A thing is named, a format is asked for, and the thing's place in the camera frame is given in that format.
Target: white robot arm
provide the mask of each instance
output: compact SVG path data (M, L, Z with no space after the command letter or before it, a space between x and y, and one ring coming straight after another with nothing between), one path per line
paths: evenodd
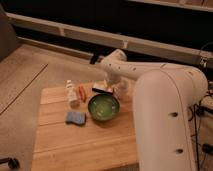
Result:
M195 171L187 108L207 91L197 68L170 63L126 62L117 49L101 61L109 84L120 76L137 80L133 114L140 169Z

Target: gray floor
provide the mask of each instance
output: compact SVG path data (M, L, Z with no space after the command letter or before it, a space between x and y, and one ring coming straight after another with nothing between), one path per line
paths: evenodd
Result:
M75 83L102 80L99 65L88 63L29 45L22 45L0 63L0 158L16 157L21 171L30 170L41 89L65 85L67 79ZM202 119L201 143L213 144L212 123L212 117ZM208 156L207 171L213 168L211 161ZM0 171L7 170L6 165L0 166ZM121 170L138 170L138 166Z

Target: cable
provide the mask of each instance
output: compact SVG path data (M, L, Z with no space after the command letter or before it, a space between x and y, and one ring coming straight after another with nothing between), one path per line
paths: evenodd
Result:
M189 107L189 110L191 111L192 116L188 119L188 121L191 122L194 118L194 112L191 107Z

